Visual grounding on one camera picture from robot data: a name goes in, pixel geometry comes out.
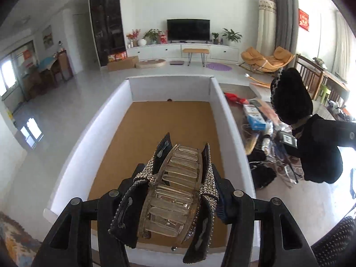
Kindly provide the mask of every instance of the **curtain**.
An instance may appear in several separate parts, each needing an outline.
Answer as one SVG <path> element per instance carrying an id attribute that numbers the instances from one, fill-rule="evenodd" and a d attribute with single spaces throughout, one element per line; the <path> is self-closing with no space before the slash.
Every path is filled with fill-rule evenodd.
<path id="1" fill-rule="evenodd" d="M 270 56 L 275 50 L 276 6 L 274 0 L 259 0 L 259 33 L 256 50 Z"/>
<path id="2" fill-rule="evenodd" d="M 350 70 L 352 69 L 353 72 L 355 68 L 355 36 L 341 13 L 336 11 L 335 15 L 337 42 L 332 72 L 337 72 L 343 79 L 349 81 L 350 74 L 356 75 L 356 73 L 350 73 Z"/>
<path id="3" fill-rule="evenodd" d="M 275 3 L 277 5 L 275 48 L 281 46 L 295 54 L 299 27 L 298 0 L 275 0 Z"/>

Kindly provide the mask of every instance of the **grey curtain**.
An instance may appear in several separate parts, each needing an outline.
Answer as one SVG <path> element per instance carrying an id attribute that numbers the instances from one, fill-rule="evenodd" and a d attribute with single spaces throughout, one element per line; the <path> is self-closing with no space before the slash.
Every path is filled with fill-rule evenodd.
<path id="1" fill-rule="evenodd" d="M 281 46 L 295 54 L 299 27 L 298 0 L 275 0 L 275 3 L 277 5 L 275 48 Z"/>

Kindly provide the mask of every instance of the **brown cardboard surface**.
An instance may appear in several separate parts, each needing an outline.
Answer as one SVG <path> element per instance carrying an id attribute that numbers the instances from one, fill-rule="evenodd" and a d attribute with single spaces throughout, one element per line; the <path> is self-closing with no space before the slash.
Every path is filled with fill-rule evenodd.
<path id="1" fill-rule="evenodd" d="M 127 57 L 124 60 L 109 62 L 107 64 L 107 69 L 109 71 L 116 71 L 116 70 L 135 68 L 136 63 L 138 63 L 138 56 Z"/>
<path id="2" fill-rule="evenodd" d="M 134 102 L 106 151 L 88 200 L 117 189 L 123 179 L 131 177 L 138 163 L 149 161 L 167 132 L 170 133 L 172 145 L 180 143 L 202 150 L 209 142 L 211 161 L 224 177 L 218 134 L 208 102 Z M 96 224 L 92 224 L 92 228 L 96 230 Z M 225 246 L 226 237 L 227 227 L 216 219 L 210 247 Z M 151 239 L 139 238 L 138 241 L 161 246 L 175 245 L 174 239 L 155 233 L 152 233 Z M 189 242 L 186 242 L 182 247 L 188 246 Z"/>

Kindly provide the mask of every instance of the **television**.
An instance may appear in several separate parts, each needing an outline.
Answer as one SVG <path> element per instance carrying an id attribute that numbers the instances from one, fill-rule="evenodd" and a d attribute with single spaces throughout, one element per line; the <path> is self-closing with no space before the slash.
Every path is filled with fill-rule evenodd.
<path id="1" fill-rule="evenodd" d="M 210 20 L 168 19 L 168 40 L 210 40 Z"/>

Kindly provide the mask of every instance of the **dark glass cabinet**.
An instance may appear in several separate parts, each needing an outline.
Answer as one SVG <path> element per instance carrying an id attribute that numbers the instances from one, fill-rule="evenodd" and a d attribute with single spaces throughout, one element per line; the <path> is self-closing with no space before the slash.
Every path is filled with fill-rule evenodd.
<path id="1" fill-rule="evenodd" d="M 122 29 L 120 0 L 89 0 L 91 23 L 101 66 L 107 56 L 126 51 Z"/>

